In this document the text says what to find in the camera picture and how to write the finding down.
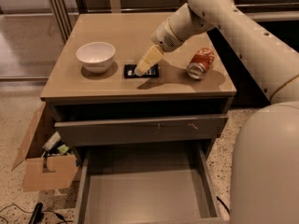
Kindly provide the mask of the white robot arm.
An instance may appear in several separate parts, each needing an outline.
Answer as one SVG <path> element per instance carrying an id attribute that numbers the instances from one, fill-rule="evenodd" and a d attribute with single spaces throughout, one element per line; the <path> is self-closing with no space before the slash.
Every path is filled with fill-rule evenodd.
<path id="1" fill-rule="evenodd" d="M 135 70 L 216 27 L 270 105 L 244 123 L 235 142 L 231 224 L 299 224 L 299 53 L 242 13 L 234 0 L 188 0 L 152 34 Z"/>

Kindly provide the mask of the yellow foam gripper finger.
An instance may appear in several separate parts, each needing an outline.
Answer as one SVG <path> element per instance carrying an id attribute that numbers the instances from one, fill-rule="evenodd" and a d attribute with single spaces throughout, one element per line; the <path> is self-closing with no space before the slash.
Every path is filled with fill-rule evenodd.
<path id="1" fill-rule="evenodd" d="M 142 56 L 141 60 L 138 62 L 135 68 L 135 74 L 138 77 L 145 75 L 153 65 L 159 62 L 164 56 L 164 51 L 159 45 L 153 45 L 147 49 L 147 51 Z"/>

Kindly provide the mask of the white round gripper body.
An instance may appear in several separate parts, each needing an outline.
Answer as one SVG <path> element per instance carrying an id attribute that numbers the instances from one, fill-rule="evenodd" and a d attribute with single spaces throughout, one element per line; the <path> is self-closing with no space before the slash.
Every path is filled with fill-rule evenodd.
<path id="1" fill-rule="evenodd" d="M 182 45 L 182 42 L 172 32 L 169 20 L 163 21 L 152 33 L 150 40 L 159 45 L 164 52 L 172 52 Z"/>

